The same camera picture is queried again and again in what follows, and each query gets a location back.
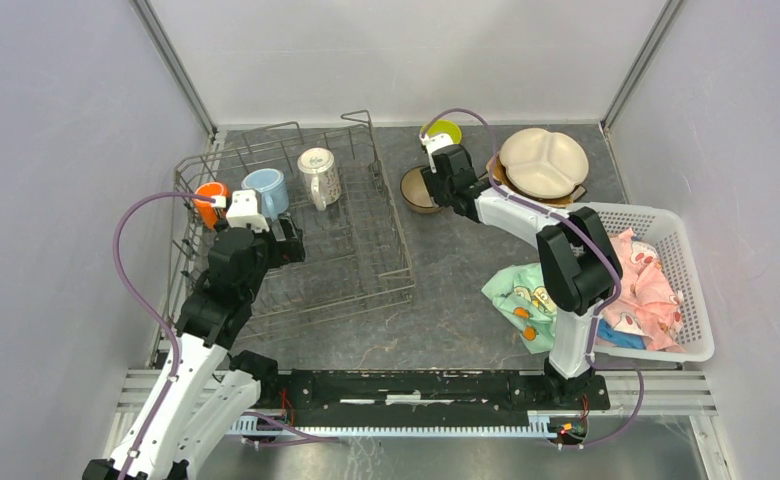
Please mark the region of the light blue mug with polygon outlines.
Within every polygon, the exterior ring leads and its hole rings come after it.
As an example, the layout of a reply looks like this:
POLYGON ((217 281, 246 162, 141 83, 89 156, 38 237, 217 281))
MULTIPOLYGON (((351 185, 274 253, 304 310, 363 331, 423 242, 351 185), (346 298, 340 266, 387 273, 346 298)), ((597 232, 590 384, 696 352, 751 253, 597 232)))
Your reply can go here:
POLYGON ((277 220, 290 206, 285 176, 278 169, 255 170, 244 177, 241 187, 243 190, 254 190, 260 195, 261 212, 272 221, 277 220))

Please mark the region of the white floral mug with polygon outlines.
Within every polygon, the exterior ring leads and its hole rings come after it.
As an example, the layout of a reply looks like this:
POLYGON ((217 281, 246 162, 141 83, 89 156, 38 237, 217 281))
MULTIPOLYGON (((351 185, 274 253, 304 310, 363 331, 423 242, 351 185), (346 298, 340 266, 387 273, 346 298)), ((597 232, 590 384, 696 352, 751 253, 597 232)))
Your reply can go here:
POLYGON ((319 211, 325 211, 342 194, 342 181, 332 151, 315 147, 305 150, 297 160, 305 191, 319 211))

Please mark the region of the orange mug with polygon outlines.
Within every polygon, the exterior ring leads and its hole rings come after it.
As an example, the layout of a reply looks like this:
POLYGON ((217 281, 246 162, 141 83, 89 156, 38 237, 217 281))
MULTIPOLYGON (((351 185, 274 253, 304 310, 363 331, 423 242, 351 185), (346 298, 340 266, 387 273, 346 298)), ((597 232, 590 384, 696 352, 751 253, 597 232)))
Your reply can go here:
POLYGON ((219 220, 225 218, 230 191, 226 184, 221 182, 208 182, 200 185, 195 190, 196 195, 209 197, 209 200, 194 199, 193 203, 203 224, 211 230, 219 220))

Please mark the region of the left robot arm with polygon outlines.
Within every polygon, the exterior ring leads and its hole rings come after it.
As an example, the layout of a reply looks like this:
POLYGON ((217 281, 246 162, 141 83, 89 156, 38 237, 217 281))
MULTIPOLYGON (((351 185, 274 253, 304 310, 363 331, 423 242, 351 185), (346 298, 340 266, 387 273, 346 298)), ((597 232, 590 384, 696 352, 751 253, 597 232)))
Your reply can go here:
POLYGON ((253 368, 250 353, 231 363, 207 401, 199 397, 252 315, 266 273, 305 259, 303 233, 289 214, 284 237, 249 227, 219 230, 206 268, 182 305, 168 361, 124 440, 86 466, 86 479, 195 479, 231 425, 252 405, 268 407, 279 379, 253 368))

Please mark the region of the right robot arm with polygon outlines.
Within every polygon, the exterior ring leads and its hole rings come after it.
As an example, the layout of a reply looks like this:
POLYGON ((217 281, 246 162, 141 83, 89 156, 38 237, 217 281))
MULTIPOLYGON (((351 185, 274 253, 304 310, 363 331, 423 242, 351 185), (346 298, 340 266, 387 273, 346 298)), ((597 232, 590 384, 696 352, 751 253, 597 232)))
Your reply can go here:
POLYGON ((580 377, 592 368, 603 311, 622 290, 622 269, 597 212, 557 209, 513 192, 494 176, 481 179, 460 144, 425 152, 421 174, 435 204, 537 250, 544 286, 557 307, 543 392, 557 408, 572 406, 584 393, 580 377))

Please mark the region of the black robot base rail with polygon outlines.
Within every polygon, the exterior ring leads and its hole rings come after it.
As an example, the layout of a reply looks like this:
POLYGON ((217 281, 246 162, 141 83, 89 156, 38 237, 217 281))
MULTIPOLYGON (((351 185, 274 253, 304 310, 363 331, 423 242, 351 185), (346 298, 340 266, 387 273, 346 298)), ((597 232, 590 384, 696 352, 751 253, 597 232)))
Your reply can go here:
POLYGON ((230 371, 260 383, 234 427, 246 443, 340 443, 355 437, 537 437, 580 442, 611 401, 594 370, 563 379, 552 367, 521 370, 300 370, 243 351, 230 371))

